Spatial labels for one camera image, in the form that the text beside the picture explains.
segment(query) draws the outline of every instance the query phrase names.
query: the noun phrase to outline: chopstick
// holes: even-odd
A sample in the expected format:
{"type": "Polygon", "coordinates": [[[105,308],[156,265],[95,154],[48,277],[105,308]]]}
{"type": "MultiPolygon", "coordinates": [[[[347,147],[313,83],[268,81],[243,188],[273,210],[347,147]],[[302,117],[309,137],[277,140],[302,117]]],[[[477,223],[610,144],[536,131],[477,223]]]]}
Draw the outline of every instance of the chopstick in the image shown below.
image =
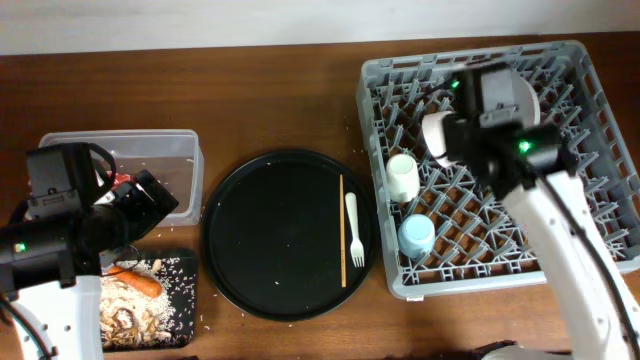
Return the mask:
{"type": "Polygon", "coordinates": [[[347,287],[347,264],[344,239],[344,180],[340,174],[340,270],[342,273],[342,287],[347,287]]]}

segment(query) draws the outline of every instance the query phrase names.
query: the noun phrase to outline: dish rack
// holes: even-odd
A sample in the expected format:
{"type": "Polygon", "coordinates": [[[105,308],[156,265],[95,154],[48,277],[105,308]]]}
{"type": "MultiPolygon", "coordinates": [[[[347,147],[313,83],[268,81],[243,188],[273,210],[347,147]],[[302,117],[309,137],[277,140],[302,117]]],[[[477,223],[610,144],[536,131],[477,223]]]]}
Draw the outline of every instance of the dish rack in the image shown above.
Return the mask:
{"type": "Polygon", "coordinates": [[[419,301],[546,281],[527,244],[526,227],[514,224],[465,166],[440,167],[422,137],[425,114],[456,110],[453,93],[438,86],[464,64],[487,59],[509,63],[533,86],[541,124],[558,124],[578,156],[591,215],[618,268],[640,268],[640,180],[581,43],[407,56],[364,63],[356,94],[391,293],[419,301]],[[397,153],[413,156],[419,166],[420,195],[407,204],[389,199],[385,164],[397,153]],[[424,263],[398,250],[398,227],[415,213],[428,215],[436,227],[436,244],[424,263]]]}

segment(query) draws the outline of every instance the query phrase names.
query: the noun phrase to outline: black plate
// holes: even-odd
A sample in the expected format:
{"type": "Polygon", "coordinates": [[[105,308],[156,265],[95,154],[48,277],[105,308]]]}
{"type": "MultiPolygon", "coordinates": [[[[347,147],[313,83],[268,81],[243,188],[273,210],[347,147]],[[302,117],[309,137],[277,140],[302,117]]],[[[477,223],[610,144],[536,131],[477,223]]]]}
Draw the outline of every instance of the black plate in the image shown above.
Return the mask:
{"type": "Polygon", "coordinates": [[[262,155],[228,175],[202,223],[202,260],[220,292],[267,319],[330,311],[362,284],[379,243],[374,207],[343,165],[304,150],[262,155]],[[340,273],[340,174],[358,200],[365,267],[355,268],[345,209],[347,287],[340,273]]]}
{"type": "MultiPolygon", "coordinates": [[[[169,289],[169,301],[171,306],[176,308],[176,312],[171,316],[175,326],[167,329],[172,336],[168,343],[156,344],[153,346],[141,345],[139,347],[110,346],[104,348],[104,352],[117,351],[137,351],[137,350],[161,350],[177,349],[185,347],[193,339],[194,324],[196,323],[196,299],[198,295],[198,258],[191,249],[173,250],[141,250],[141,259],[149,261],[150,264],[156,259],[175,259],[179,261],[174,264],[165,264],[156,273],[158,279],[168,279],[171,283],[169,289]]],[[[135,260],[136,256],[125,257],[124,260],[135,260]]]]}

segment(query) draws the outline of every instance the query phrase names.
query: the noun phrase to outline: wooden table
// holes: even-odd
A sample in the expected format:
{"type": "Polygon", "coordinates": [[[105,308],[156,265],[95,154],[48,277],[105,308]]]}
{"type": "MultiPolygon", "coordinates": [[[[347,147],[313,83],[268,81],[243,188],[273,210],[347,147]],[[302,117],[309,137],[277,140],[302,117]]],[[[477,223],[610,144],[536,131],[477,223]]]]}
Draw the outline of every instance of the wooden table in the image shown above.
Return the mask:
{"type": "MultiPolygon", "coordinates": [[[[29,194],[25,151],[37,147],[44,134],[58,131],[193,129],[206,159],[205,197],[234,167],[281,148],[327,154],[371,186],[367,155],[352,151],[363,148],[355,91],[364,61],[560,39],[578,39],[587,46],[637,164],[640,33],[0,58],[0,218],[7,219],[29,194]]],[[[197,250],[198,231],[156,229],[139,244],[197,250]]],[[[214,284],[201,274],[197,310],[204,320],[197,323],[190,345],[106,358],[439,358],[441,352],[504,339],[534,348],[570,348],[547,286],[407,303],[387,290],[379,258],[343,306],[289,327],[242,317],[224,298],[213,296],[214,284]]],[[[625,278],[640,294],[638,273],[625,278]]],[[[0,327],[0,349],[2,358],[20,358],[12,329],[0,327]]]]}

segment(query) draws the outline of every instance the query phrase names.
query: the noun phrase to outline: white wall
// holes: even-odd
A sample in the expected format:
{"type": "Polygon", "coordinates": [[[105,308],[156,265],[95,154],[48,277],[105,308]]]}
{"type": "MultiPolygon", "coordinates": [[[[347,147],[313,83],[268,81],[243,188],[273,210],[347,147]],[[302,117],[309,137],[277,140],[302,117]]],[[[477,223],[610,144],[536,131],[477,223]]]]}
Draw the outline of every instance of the white wall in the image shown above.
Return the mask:
{"type": "Polygon", "coordinates": [[[0,0],[0,54],[623,30],[640,0],[0,0]]]}

